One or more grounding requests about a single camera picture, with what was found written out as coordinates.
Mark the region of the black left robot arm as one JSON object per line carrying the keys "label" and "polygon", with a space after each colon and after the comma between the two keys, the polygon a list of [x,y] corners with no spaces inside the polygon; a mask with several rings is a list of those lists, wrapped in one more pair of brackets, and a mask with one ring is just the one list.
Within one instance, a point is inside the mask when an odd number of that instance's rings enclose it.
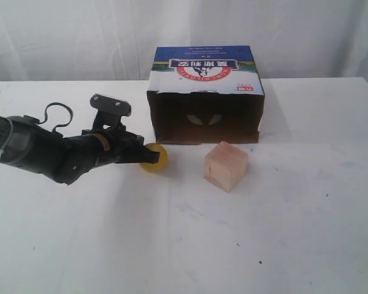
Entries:
{"label": "black left robot arm", "polygon": [[83,130],[74,137],[48,131],[21,116],[0,116],[0,164],[44,175],[70,185],[90,170],[108,164],[157,164],[160,153],[144,139],[114,127]]}

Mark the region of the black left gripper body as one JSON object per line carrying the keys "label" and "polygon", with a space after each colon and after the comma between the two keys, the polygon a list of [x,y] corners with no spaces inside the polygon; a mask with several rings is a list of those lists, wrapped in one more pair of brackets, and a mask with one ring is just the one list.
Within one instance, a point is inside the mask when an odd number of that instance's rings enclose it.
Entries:
{"label": "black left gripper body", "polygon": [[119,144],[135,136],[140,135],[128,132],[119,124],[106,129],[84,130],[80,136],[66,138],[68,149],[53,172],[53,180],[70,185],[94,168],[116,164]]}

